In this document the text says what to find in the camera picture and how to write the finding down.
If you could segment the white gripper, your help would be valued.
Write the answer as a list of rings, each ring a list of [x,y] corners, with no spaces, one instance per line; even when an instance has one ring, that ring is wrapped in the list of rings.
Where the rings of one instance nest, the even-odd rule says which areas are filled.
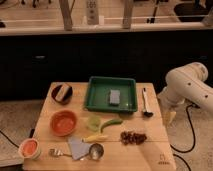
[[[161,113],[165,116],[164,125],[168,126],[176,116],[175,107],[184,103],[184,98],[172,88],[164,87],[157,95]]]

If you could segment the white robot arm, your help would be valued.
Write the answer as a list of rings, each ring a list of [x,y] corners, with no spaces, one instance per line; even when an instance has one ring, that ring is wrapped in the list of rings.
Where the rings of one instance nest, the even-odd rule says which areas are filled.
[[[175,108],[186,99],[213,114],[213,88],[205,84],[207,78],[208,70],[200,62],[174,68],[166,74],[166,86],[157,95],[165,126],[174,119]]]

